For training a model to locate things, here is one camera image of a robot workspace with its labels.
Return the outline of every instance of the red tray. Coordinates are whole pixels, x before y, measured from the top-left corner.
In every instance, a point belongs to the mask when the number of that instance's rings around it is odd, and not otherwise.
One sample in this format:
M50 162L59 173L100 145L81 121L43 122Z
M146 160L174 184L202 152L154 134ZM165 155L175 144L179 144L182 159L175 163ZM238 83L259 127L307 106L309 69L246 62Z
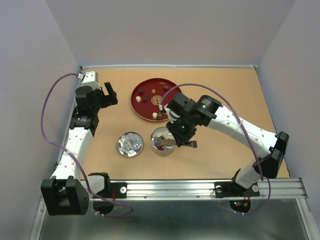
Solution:
M136 114L138 114L141 118L152 121L152 122L160 122L168 119L166 114L162 114L162 119L153 119L153 113L159 113L159 104L162 100L162 97L165 95L167 90L164 89L164 86L168 86L170 89L175 87L176 84L172 81L163 78L152 78L138 84L132 92L131 95L131 105ZM170 100L176 95L176 93L180 92L179 88L176 88L172 92L169 93L165 97L164 105L168 104ZM140 96L141 101L137 102L136 97Z

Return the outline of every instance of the black bracket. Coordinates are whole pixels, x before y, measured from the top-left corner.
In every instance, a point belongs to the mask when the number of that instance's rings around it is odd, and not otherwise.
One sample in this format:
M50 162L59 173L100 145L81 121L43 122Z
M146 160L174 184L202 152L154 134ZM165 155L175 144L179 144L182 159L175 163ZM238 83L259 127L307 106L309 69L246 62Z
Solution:
M229 181L216 181L214 183L214 193L213 197L217 199L223 199L223 198L244 198L248 196L248 191L250 192L251 197L259 197L260 192L254 191L254 188L258 187L257 183L254 183L250 188L248 188L246 191L239 191L238 189L235 189L231 182Z
M77 179L44 179L42 196L49 215L85 215L89 194Z

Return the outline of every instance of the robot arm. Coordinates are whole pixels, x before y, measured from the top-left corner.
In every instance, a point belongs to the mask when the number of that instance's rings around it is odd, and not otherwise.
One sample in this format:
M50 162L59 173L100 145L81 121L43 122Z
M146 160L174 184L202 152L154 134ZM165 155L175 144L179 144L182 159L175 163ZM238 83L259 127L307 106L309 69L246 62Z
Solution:
M203 95L197 102L182 93L177 93L164 107L170 122L166 127L172 133L176 145L195 145L190 139L196 134L196 126L218 130L238 142L249 146L248 140L233 113L218 100ZM265 131L244 119L240 119L256 149L263 176L276 178L289 140L285 132L275 134ZM231 189L244 192L260 179L256 161L239 169L231 181Z
M104 94L96 72L87 72L84 76L79 74L78 78L82 84L75 90L77 106L72 113L66 148L83 165L99 123L99 110L116 105L118 100L109 82L104 84L109 95ZM50 179L44 179L40 187L50 215L84 215L87 212L92 194L86 184L80 181L81 177L76 163L64 152ZM107 173L90 174L88 181L94 193L108 191L110 187Z

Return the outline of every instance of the gray wall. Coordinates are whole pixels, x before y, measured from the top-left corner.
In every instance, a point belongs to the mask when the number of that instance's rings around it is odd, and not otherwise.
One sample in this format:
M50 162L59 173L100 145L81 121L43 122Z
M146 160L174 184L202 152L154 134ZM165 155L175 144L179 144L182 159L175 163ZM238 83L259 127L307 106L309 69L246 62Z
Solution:
M289 133L289 171L301 177L320 227L320 1L297 0L258 67L277 131Z
M44 0L2 1L0 23L0 239L25 240L59 153L42 139L42 104L78 64ZM49 100L45 129L53 140L63 140L76 82L59 84Z
M258 64L294 0L46 0L81 66Z

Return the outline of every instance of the wooden board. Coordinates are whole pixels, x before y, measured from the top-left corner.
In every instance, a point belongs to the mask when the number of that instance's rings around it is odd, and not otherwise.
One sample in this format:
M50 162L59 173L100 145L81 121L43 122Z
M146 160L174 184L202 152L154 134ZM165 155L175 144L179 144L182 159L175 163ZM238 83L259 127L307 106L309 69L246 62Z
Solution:
M198 148L181 147L163 157L152 152L150 135L166 122L150 122L135 114L131 106L133 89L152 78L168 79L175 84L199 83L225 96L240 117L267 131L275 131L257 74L253 69L98 69L99 83L111 82L118 104L101 109L99 125L84 159L84 170L109 173L110 178L141 179L230 179L252 161L246 146L206 127L197 127L193 140ZM208 90L184 86L182 93L197 101ZM137 132L144 149L136 157L123 157L116 150L118 138L125 132ZM288 178L283 162L278 178Z

